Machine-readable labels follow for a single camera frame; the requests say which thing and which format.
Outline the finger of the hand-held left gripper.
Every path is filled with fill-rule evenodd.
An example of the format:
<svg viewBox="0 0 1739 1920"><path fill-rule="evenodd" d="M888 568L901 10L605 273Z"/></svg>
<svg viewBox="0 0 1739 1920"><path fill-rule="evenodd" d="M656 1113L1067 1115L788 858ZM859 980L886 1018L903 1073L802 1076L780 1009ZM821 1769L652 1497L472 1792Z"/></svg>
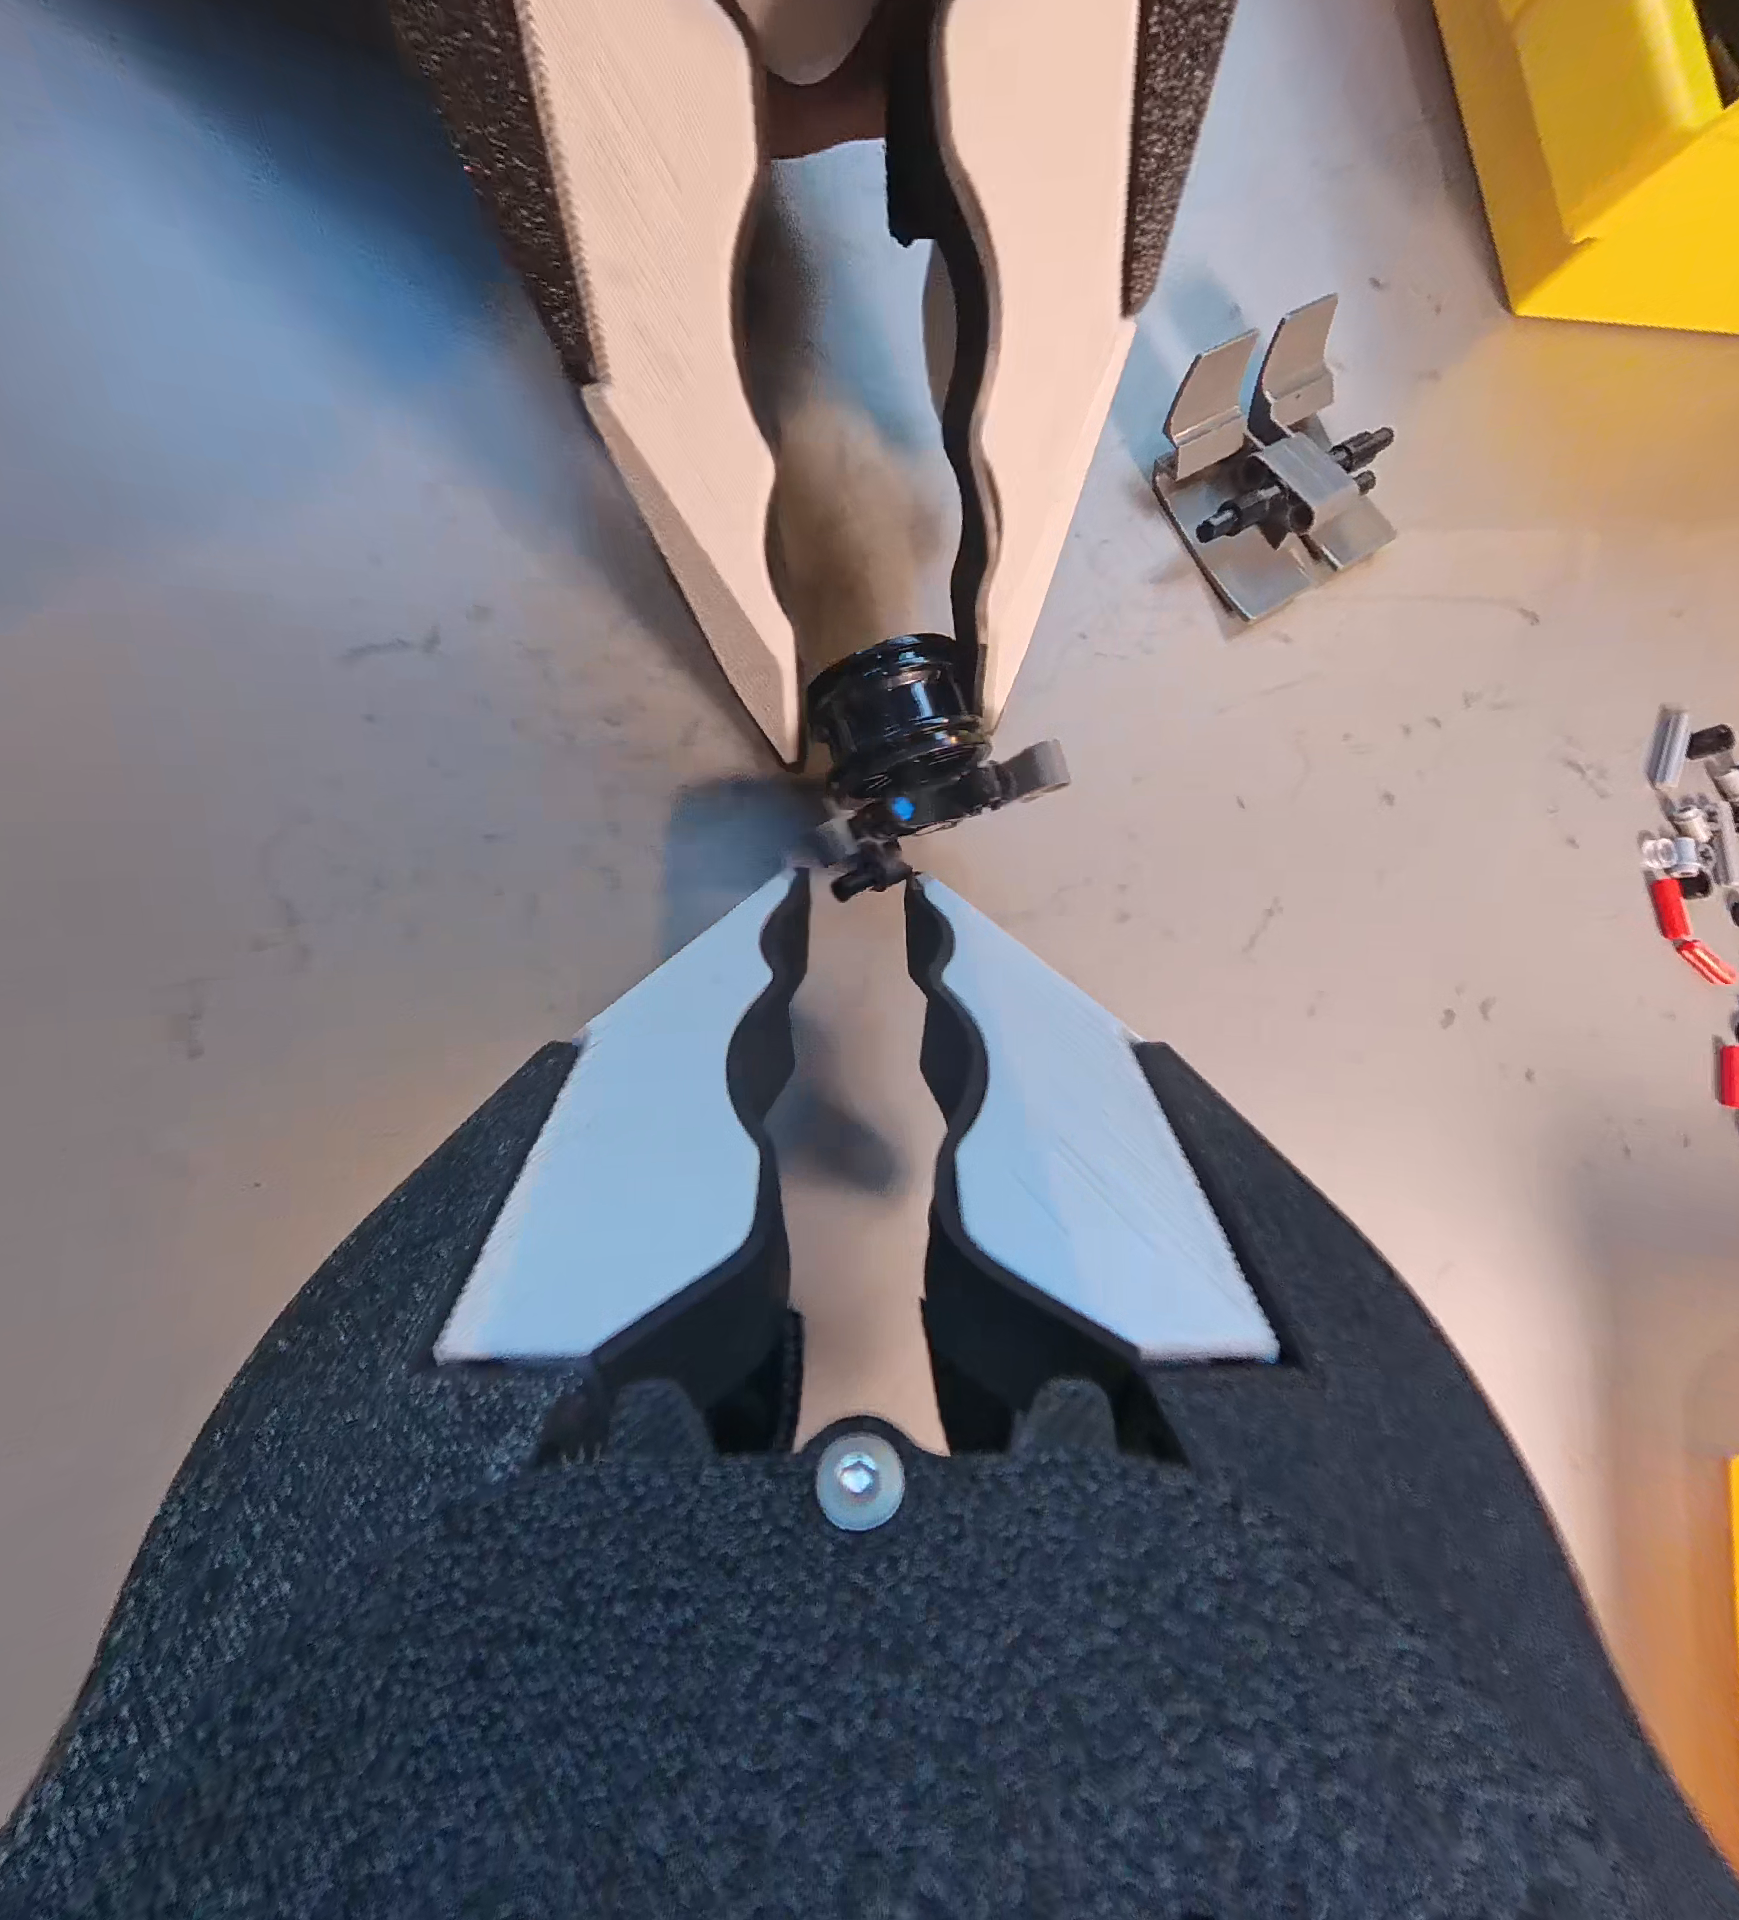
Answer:
<svg viewBox="0 0 1739 1920"><path fill-rule="evenodd" d="M802 757L767 564L777 462L738 340L763 172L760 60L713 1L517 6L590 340L583 400L739 701Z"/></svg>
<svg viewBox="0 0 1739 1920"><path fill-rule="evenodd" d="M954 637L1001 719L1135 338L1124 242L1135 1L927 3L891 82L898 204L954 330L943 437L962 527Z"/></svg>

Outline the grey desk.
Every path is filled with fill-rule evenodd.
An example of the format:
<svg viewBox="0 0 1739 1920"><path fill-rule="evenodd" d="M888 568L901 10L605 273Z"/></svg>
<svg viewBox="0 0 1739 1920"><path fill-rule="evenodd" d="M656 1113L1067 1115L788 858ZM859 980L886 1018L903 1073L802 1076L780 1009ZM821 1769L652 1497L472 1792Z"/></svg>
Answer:
<svg viewBox="0 0 1739 1920"><path fill-rule="evenodd" d="M1739 1140L1636 839L1739 734L1739 338L1503 304L1429 3L1243 3L935 868L1417 1289L1739 1865ZM1267 621L1153 487L1339 296L1394 539ZM236 1364L538 1046L786 852L731 698L396 60L0 3L0 1824Z"/></svg>

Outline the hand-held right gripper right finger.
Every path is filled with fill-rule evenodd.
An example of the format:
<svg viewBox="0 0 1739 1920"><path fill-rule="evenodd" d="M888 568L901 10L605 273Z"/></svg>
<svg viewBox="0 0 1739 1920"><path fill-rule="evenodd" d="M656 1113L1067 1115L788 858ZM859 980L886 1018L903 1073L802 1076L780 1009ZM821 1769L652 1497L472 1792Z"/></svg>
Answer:
<svg viewBox="0 0 1739 1920"><path fill-rule="evenodd" d="M905 927L944 1124L922 1318L950 1451L1009 1451L1060 1383L1100 1397L1111 1445L1180 1451L1159 1376L1284 1351L1145 1040L939 879L908 882Z"/></svg>

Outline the black wheel brick assembly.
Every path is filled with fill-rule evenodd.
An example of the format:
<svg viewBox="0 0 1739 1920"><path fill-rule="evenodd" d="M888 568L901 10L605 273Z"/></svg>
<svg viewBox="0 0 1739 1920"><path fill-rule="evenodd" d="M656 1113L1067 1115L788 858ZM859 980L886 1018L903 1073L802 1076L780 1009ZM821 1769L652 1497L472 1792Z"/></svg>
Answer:
<svg viewBox="0 0 1739 1920"><path fill-rule="evenodd" d="M910 882L908 839L1041 800L1073 780L1059 741L994 756L962 647L949 635L898 635L832 663L808 686L805 719L828 757L830 813L814 848L840 901ZM874 807L886 795L917 802L917 831L876 838Z"/></svg>

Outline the person's left hand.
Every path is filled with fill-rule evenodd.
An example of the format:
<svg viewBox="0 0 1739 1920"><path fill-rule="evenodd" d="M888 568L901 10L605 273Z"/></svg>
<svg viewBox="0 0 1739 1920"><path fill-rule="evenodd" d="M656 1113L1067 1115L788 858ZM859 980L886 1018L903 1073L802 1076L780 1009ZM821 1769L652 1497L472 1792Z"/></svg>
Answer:
<svg viewBox="0 0 1739 1920"><path fill-rule="evenodd" d="M770 160L821 153L886 135L886 70L846 62L821 79L789 82L765 70L761 150Z"/></svg>

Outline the grey brick panel assembly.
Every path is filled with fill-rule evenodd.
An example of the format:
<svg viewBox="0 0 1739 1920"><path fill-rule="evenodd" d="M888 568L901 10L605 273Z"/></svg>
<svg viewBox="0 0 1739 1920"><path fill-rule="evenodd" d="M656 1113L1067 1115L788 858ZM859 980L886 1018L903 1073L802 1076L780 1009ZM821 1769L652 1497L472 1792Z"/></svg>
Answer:
<svg viewBox="0 0 1739 1920"><path fill-rule="evenodd" d="M1339 296L1205 348L1165 423L1153 487L1206 585L1243 623L1371 561L1394 539L1377 502L1394 428L1336 434L1331 338Z"/></svg>

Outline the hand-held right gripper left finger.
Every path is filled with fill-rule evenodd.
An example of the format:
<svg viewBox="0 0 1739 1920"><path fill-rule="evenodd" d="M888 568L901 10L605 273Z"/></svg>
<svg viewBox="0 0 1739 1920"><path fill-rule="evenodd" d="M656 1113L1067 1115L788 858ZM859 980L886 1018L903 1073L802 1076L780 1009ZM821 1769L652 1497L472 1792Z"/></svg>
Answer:
<svg viewBox="0 0 1739 1920"><path fill-rule="evenodd" d="M809 906L808 871L786 868L577 1031L438 1367L567 1371L597 1421L670 1383L718 1451L788 1449L802 1331L767 1115Z"/></svg>

